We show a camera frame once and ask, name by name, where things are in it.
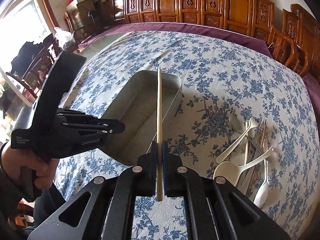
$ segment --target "silver screw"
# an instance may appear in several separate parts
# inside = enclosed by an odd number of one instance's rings
[[[103,183],[104,182],[104,177],[96,177],[96,178],[94,178],[94,180],[93,180],[93,183],[94,184],[101,184],[101,183]]]
[[[177,168],[177,171],[180,173],[186,173],[188,169],[186,167],[180,166],[179,168]]]
[[[216,177],[216,182],[218,184],[225,184],[226,179],[224,177]]]
[[[141,167],[141,166],[134,166],[134,167],[132,168],[132,171],[133,171],[133,172],[136,172],[136,173],[139,173],[139,172],[142,171],[142,167]]]

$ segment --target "rectangular metal pan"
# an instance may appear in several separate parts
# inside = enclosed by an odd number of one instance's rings
[[[156,136],[157,83],[157,72],[135,73],[101,117],[125,124],[123,133],[109,136],[107,144],[99,149],[126,166],[136,165]],[[175,115],[181,96],[181,79],[162,73],[163,138],[166,123]]]

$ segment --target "human hand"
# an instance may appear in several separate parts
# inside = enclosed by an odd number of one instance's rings
[[[1,164],[4,172],[16,184],[21,184],[21,167],[27,166],[36,171],[35,185],[39,189],[50,188],[59,159],[51,159],[47,164],[30,150],[12,149],[10,141],[1,154]]]

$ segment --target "plastic bag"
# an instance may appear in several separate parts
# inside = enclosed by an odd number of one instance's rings
[[[70,47],[76,46],[77,43],[72,36],[72,33],[63,31],[62,29],[55,27],[55,38],[59,41],[59,47],[63,50],[67,50]]]

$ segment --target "blue floral pattern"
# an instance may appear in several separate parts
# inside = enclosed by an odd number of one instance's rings
[[[215,158],[238,137],[228,115],[237,115],[241,122],[252,116],[268,120],[266,138],[277,156],[269,162],[270,188],[262,210],[297,239],[317,202],[319,138],[302,79],[280,63],[200,35],[127,33],[82,67],[61,105],[100,117],[134,73],[159,66],[183,82],[181,103],[164,139],[170,152],[201,176],[212,178]],[[243,148],[228,160],[242,165]],[[259,167],[247,194],[251,200],[264,179],[263,165]],[[95,176],[111,178],[125,168],[96,149],[62,159],[55,184],[69,199]],[[182,198],[137,198],[132,239],[187,238]]]

